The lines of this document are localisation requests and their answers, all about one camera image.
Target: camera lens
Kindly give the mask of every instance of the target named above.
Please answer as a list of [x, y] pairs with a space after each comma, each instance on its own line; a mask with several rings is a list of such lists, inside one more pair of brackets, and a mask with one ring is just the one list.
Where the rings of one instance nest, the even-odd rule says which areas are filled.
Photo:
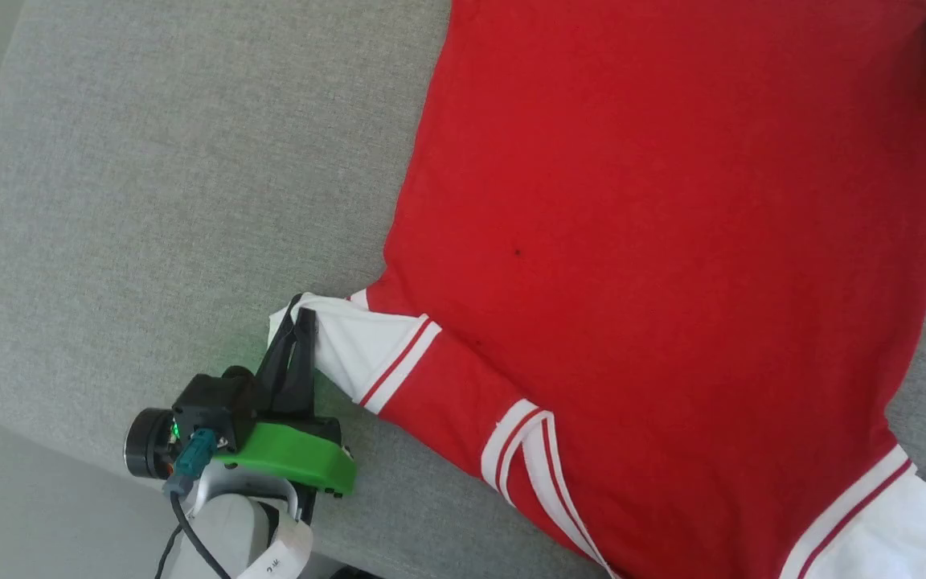
[[170, 427], [174, 414], [162, 408], [146, 408], [128, 431], [124, 462], [128, 472], [141, 478], [166, 479], [170, 476]]

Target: red and white t-shirt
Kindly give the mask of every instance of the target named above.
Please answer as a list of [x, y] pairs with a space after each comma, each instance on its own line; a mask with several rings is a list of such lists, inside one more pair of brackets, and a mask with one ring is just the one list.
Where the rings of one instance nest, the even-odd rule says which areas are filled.
[[926, 578], [926, 0], [456, 0], [321, 370], [614, 577]]

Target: red stripe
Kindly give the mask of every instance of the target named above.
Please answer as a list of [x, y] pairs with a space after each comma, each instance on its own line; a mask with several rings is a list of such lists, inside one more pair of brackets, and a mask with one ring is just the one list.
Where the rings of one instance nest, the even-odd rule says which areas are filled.
[[813, 552], [809, 554], [809, 558], [807, 558], [805, 563], [802, 565], [802, 571], [798, 572], [798, 579], [805, 577], [805, 573], [809, 571], [809, 566], [813, 564], [813, 560], [815, 560], [815, 558], [817, 558], [817, 556], [819, 556], [819, 554], [827, 548], [827, 545], [830, 545], [831, 541], [834, 541], [835, 536], [838, 536], [838, 533], [841, 532], [847, 524], [849, 524], [849, 521], [851, 521], [853, 517], [857, 516], [860, 511], [867, 508], [867, 505], [870, 505], [874, 499], [877, 499], [878, 495], [881, 495], [882, 492], [884, 492], [886, 488], [889, 487], [889, 485], [895, 483], [896, 479], [898, 479], [900, 476], [903, 476], [903, 473], [910, 469], [911, 464], [912, 461], [907, 458], [907, 461], [903, 462], [902, 466], [896, 469], [894, 473], [889, 475], [889, 477], [886, 478], [884, 482], [879, 484], [877, 488], [871, 491], [871, 493], [867, 495], [866, 498], [857, 503], [857, 505], [853, 507], [851, 511], [846, 513], [846, 516], [842, 517], [842, 520], [838, 521], [838, 524], [834, 525], [833, 530], [828, 532], [827, 536], [824, 536], [824, 540], [821, 541], [820, 544], [817, 545], [817, 548], [813, 549]]
[[412, 335], [412, 340], [409, 340], [409, 344], [405, 345], [405, 348], [402, 348], [402, 352], [398, 355], [398, 358], [392, 362], [392, 365], [388, 367], [385, 372], [378, 378], [378, 381], [374, 382], [374, 385], [371, 386], [371, 389], [368, 389], [367, 394], [359, 401], [360, 406], [367, 406], [367, 402], [370, 402], [371, 398], [374, 396], [374, 392], [378, 392], [378, 388], [381, 388], [381, 384], [385, 384], [385, 380], [388, 379], [390, 374], [396, 370], [399, 363], [402, 362], [402, 359], [409, 353], [412, 349], [412, 346], [416, 344], [416, 340], [419, 340], [420, 335], [424, 333], [424, 330], [427, 330], [427, 325], [431, 323], [431, 319], [427, 318], [420, 325], [420, 329], [416, 330], [416, 333]]
[[541, 412], [541, 408], [535, 407], [530, 412], [525, 414], [524, 417], [521, 418], [521, 421], [517, 422], [517, 425], [514, 426], [514, 429], [510, 431], [510, 436], [506, 437], [506, 442], [503, 443], [502, 448], [499, 450], [499, 461], [495, 464], [495, 490], [499, 491], [500, 494], [502, 494], [502, 490], [499, 488], [499, 476], [502, 474], [502, 465], [506, 458], [506, 448], [510, 448], [510, 443], [514, 440], [515, 437], [517, 437], [517, 433], [521, 432], [521, 429], [524, 428], [524, 425], [528, 424], [528, 421], [531, 420], [531, 417], [533, 417], [538, 412]]
[[543, 428], [543, 435], [545, 437], [545, 458], [548, 459], [548, 474], [550, 474], [552, 479], [552, 487], [555, 488], [555, 497], [559, 499], [559, 503], [563, 505], [563, 510], [566, 511], [567, 516], [570, 517], [570, 523], [574, 524], [574, 528], [580, 532], [582, 538], [584, 538], [584, 542], [588, 543], [588, 548], [592, 550], [592, 558], [595, 558], [595, 549], [592, 546], [592, 539], [589, 538], [588, 534], [585, 534], [584, 530], [581, 528], [581, 525], [577, 524], [577, 517], [575, 517], [574, 514], [570, 512], [570, 507], [567, 506], [567, 502], [565, 499], [563, 499], [563, 492], [559, 489], [559, 481], [556, 480], [556, 477], [563, 476], [563, 473], [559, 473], [558, 475], [555, 472], [554, 466], [552, 465], [552, 448], [551, 445], [548, 444], [548, 421], [544, 421], [541, 425], [541, 428]]

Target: cable connector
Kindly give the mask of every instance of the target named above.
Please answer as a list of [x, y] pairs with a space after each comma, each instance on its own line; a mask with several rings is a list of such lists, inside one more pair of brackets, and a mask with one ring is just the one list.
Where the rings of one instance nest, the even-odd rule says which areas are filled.
[[216, 454], [216, 432], [212, 429], [197, 429], [174, 461], [174, 473], [162, 484], [162, 493], [168, 497], [170, 492], [180, 498], [187, 497], [195, 481], [203, 476], [203, 470], [212, 461], [213, 454]]

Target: black cable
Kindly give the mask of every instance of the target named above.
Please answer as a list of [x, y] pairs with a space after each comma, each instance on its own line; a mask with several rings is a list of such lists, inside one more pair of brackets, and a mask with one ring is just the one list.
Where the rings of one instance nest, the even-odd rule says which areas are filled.
[[162, 556], [159, 557], [159, 567], [155, 569], [155, 579], [162, 578], [162, 568], [166, 567], [166, 558], [170, 556], [170, 550], [174, 548], [174, 541], [177, 540], [177, 535], [181, 534], [181, 525], [178, 524], [177, 528], [170, 533], [170, 538], [166, 540], [166, 547], [162, 550]]
[[184, 509], [181, 508], [181, 499], [177, 498], [177, 492], [170, 492], [170, 506], [174, 509], [177, 523], [180, 523], [184, 536], [188, 541], [191, 541], [192, 546], [195, 546], [195, 550], [199, 551], [199, 555], [206, 561], [206, 564], [213, 568], [213, 572], [220, 579], [231, 579], [231, 575], [227, 575], [227, 572], [220, 567], [220, 563], [217, 563], [216, 559], [209, 553], [209, 549], [206, 549], [206, 545], [203, 545], [203, 542], [199, 540], [199, 536], [195, 535], [195, 530], [192, 530], [191, 524], [188, 523], [188, 517], [184, 516]]

